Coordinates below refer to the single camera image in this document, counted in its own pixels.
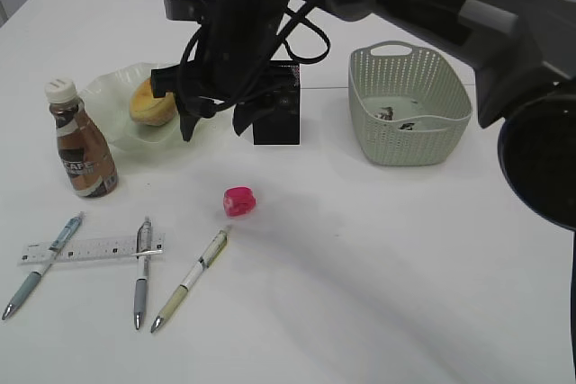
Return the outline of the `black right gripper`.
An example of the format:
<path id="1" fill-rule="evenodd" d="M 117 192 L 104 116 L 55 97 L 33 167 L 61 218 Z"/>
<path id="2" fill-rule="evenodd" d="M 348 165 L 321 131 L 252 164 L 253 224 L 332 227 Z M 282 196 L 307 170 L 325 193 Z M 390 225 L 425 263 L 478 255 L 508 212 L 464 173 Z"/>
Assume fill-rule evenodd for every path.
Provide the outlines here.
<path id="1" fill-rule="evenodd" d="M 210 51 L 210 30 L 198 29 L 187 42 L 180 60 L 172 67 L 151 72 L 150 85 L 156 99 L 172 94 L 179 114 L 183 141 L 189 142 L 200 120 L 199 108 L 235 106 L 232 126 L 242 133 L 270 113 L 272 93 L 293 89 L 292 61 L 242 60 L 238 65 L 217 59 Z"/>

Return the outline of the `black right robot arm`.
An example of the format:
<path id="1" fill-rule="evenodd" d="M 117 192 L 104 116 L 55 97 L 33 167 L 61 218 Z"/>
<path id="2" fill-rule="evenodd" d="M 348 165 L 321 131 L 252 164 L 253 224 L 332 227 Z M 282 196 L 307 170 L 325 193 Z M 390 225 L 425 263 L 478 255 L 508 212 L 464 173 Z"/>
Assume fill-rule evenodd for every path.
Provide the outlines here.
<path id="1" fill-rule="evenodd" d="M 188 0 L 199 29 L 179 63 L 151 75 L 173 93 L 189 140 L 200 119 L 233 110 L 243 132 L 273 110 L 263 78 L 308 13 L 376 14 L 469 65 L 478 122 L 502 121 L 500 168 L 542 218 L 575 228 L 575 5 L 567 0 Z"/>

